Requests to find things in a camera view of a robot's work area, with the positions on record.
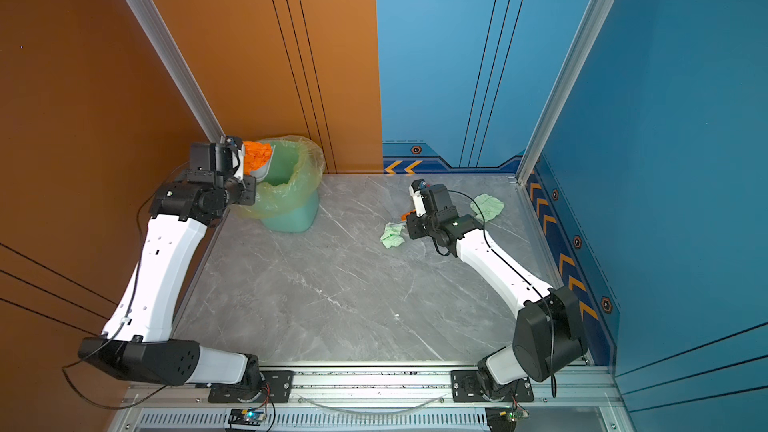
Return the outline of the grey-blue dustpan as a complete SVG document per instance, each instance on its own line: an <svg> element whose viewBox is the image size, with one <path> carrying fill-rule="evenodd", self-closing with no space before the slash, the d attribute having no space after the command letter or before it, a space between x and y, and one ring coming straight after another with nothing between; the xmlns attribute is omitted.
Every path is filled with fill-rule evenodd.
<svg viewBox="0 0 768 432"><path fill-rule="evenodd" d="M264 181L269 174L274 157L274 153L268 157L247 155L244 162L244 175L254 178L257 182Z"/></svg>

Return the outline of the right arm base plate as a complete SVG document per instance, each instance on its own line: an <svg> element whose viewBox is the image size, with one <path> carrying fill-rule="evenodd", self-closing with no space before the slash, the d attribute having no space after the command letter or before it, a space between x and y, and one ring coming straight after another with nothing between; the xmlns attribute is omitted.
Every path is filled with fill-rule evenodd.
<svg viewBox="0 0 768 432"><path fill-rule="evenodd" d="M483 371L456 369L450 372L453 401L457 403L531 403L533 389L527 378L499 385Z"/></svg>

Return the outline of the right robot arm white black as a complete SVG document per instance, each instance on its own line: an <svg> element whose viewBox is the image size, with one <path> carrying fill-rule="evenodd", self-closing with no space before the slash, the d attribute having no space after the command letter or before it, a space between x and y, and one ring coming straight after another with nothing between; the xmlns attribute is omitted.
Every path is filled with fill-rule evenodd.
<svg viewBox="0 0 768 432"><path fill-rule="evenodd" d="M588 340L576 294L536 277L502 250L487 231L482 212L461 215L455 192L417 179L409 186L414 210L405 216L412 239L429 238L441 256L469 265L503 299L515 317L512 343L482 358L477 380L483 396L501 401L517 383L549 380L587 354Z"/></svg>

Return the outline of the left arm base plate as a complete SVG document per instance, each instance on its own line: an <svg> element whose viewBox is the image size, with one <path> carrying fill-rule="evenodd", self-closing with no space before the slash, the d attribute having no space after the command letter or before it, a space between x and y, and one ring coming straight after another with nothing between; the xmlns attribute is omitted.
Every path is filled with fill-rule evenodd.
<svg viewBox="0 0 768 432"><path fill-rule="evenodd" d="M208 402L214 404L248 404L256 406L269 402L284 404L289 401L294 372L291 370L260 371L256 378L246 378L238 384L214 384Z"/></svg>

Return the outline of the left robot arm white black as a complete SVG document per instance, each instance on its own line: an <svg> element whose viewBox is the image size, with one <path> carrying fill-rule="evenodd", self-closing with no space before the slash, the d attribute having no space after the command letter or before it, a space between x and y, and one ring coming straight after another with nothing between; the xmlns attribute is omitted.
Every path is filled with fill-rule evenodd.
<svg viewBox="0 0 768 432"><path fill-rule="evenodd" d="M245 162L246 146L237 137L191 146L187 168L150 199L134 272L100 335L82 340L80 362L122 381L208 385L241 400L262 390L255 356L171 337L181 286L206 231L229 206L255 201L257 180Z"/></svg>

